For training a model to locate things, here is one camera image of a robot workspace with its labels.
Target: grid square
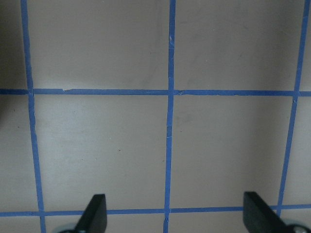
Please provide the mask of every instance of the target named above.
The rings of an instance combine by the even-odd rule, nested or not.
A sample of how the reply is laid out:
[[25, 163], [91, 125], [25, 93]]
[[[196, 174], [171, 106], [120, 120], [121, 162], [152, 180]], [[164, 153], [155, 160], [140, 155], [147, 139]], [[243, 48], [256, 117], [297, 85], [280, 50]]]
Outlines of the grid square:
[[311, 203], [310, 114], [311, 98], [299, 98], [284, 192], [284, 204]]
[[0, 2], [0, 88], [27, 87], [19, 0]]
[[0, 95], [0, 211], [37, 211], [27, 96]]
[[[80, 216], [46, 217], [47, 233], [58, 233], [75, 226]], [[108, 215], [105, 233], [160, 233], [163, 214]]]
[[276, 204], [290, 97], [176, 96], [171, 207]]
[[35, 88], [167, 89], [169, 2], [29, 0]]
[[281, 218], [286, 224], [299, 224], [311, 228], [311, 209], [282, 210]]
[[307, 28], [307, 37], [306, 37], [306, 44], [305, 44], [305, 54], [303, 59], [303, 67], [302, 67], [302, 74], [301, 74], [301, 91], [311, 91], [311, 17], [310, 17], [309, 10], [309, 20], [308, 20], [308, 28]]
[[163, 208], [165, 96], [35, 97], [45, 209]]
[[242, 212], [170, 214], [170, 233], [231, 232], [247, 233]]
[[178, 1], [175, 88], [293, 90], [303, 3]]
[[36, 233], [40, 232], [40, 218], [33, 217], [0, 217], [0, 232]]

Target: floor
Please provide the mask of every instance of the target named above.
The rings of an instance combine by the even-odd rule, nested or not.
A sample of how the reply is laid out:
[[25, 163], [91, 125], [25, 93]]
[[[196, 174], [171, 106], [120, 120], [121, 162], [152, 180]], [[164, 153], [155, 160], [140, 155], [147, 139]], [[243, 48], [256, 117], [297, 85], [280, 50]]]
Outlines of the floor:
[[309, 8], [1, 1], [0, 231], [106, 193], [107, 233], [246, 233], [246, 190], [311, 227]]

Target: grid line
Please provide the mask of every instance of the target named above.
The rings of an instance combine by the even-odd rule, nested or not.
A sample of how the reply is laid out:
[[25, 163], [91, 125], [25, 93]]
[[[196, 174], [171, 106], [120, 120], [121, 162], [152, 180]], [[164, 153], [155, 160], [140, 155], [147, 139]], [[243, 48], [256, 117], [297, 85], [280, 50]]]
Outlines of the grid line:
[[[277, 209], [277, 205], [270, 205], [272, 210]], [[282, 210], [311, 209], [311, 204], [282, 205]], [[206, 212], [238, 212], [242, 211], [242, 206], [225, 206], [225, 207], [195, 207], [195, 208], [172, 208], [170, 213], [206, 213]], [[72, 216], [82, 215], [83, 210], [74, 211], [21, 211], [21, 212], [0, 212], [0, 217], [13, 216]], [[164, 214], [165, 209], [124, 209], [124, 210], [107, 210], [108, 215], [139, 215], [139, 214]]]
[[[26, 89], [0, 89], [0, 95], [27, 95]], [[146, 89], [49, 89], [34, 88], [34, 95], [135, 95], [135, 96], [167, 96], [168, 90]], [[174, 96], [294, 96], [295, 91], [289, 90], [174, 90]], [[311, 91], [299, 91], [298, 96], [309, 97]]]
[[295, 117], [296, 117], [296, 112], [297, 112], [297, 104], [298, 104], [298, 96], [299, 96], [299, 87], [300, 87], [300, 81], [301, 81], [301, 71], [302, 71], [302, 66], [303, 66], [303, 58], [304, 58], [304, 51], [305, 51], [305, 44], [306, 44], [306, 37], [307, 37], [309, 8], [310, 8], [310, 0], [305, 0], [303, 18], [302, 18], [302, 23], [301, 23], [301, 35], [300, 35], [300, 43], [299, 43], [299, 54], [298, 54], [298, 61], [297, 61], [293, 103], [292, 103], [292, 109], [291, 109], [291, 117], [290, 117], [290, 124], [288, 128], [288, 135], [287, 135], [287, 141], [286, 141], [286, 149], [285, 149], [283, 170], [282, 170], [282, 176], [281, 176], [281, 184], [280, 184], [278, 201], [277, 201], [277, 209], [276, 209], [276, 213], [279, 216], [281, 216], [281, 211], [282, 211], [281, 206], [283, 204], [286, 177], [287, 177], [287, 171], [288, 171], [290, 154], [291, 154]]
[[170, 0], [169, 15], [169, 58], [168, 58], [168, 111], [166, 127], [166, 165], [165, 165], [165, 193], [164, 193], [164, 221], [163, 233], [169, 232], [171, 168], [172, 168], [172, 140], [173, 140], [173, 106], [174, 106], [174, 50], [175, 50], [175, 11], [176, 0]]
[[31, 144], [32, 144], [34, 169], [35, 169], [35, 186], [36, 186], [38, 210], [39, 210], [39, 216], [40, 216], [41, 233], [46, 233], [38, 144], [37, 144], [37, 136], [35, 133], [35, 97], [34, 97], [34, 83], [33, 83], [33, 78], [32, 78], [32, 71], [31, 71], [31, 60], [30, 60], [30, 40], [29, 40], [29, 31], [28, 31], [27, 0], [21, 0], [20, 5], [21, 5], [21, 21], [22, 21], [22, 28], [23, 28], [26, 79], [27, 79], [27, 89], [28, 89], [28, 113], [29, 113]]

